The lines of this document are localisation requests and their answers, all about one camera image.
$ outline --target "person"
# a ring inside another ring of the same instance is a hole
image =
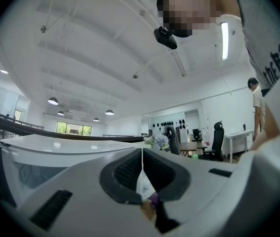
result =
[[[265,129],[251,149],[280,134],[280,13],[269,0],[157,0],[164,26],[175,36],[209,28],[222,15],[241,20],[245,45],[265,97]]]
[[[258,80],[256,78],[248,79],[247,85],[248,88],[253,92],[253,107],[255,108],[253,141],[255,141],[258,128],[260,127],[260,131],[264,130],[265,101]]]

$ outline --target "office chair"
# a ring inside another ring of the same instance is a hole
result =
[[[214,125],[214,138],[213,138],[212,150],[205,151],[207,147],[198,148],[198,149],[202,149],[204,153],[202,156],[199,157],[199,159],[223,161],[223,154],[221,151],[223,138],[224,138],[224,129],[223,129],[222,121],[220,121]]]

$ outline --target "desk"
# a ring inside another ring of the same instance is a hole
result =
[[[244,138],[244,144],[245,144],[245,152],[247,152],[247,136],[249,134],[252,134],[253,136],[254,130],[246,130],[244,132],[235,132],[231,134],[225,135],[227,139],[229,139],[230,142],[230,163],[232,163],[232,154],[233,154],[233,139],[236,138]]]
[[[202,140],[193,140],[192,142],[180,143],[179,144],[179,150],[181,152],[183,152],[183,154],[182,154],[183,156],[188,156],[189,151],[196,151],[197,152],[198,148],[202,147]]]

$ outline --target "cable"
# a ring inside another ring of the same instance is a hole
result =
[[[179,142],[174,128],[171,125],[165,126],[163,135],[169,139],[171,153],[174,155],[179,155]]]

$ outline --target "window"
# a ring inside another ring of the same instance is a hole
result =
[[[21,111],[18,111],[18,110],[15,110],[15,112],[14,112],[14,118],[16,119],[16,120],[20,120],[20,118],[21,118]]]
[[[56,132],[63,133],[63,134],[78,135],[78,136],[91,136],[92,127],[58,121]]]

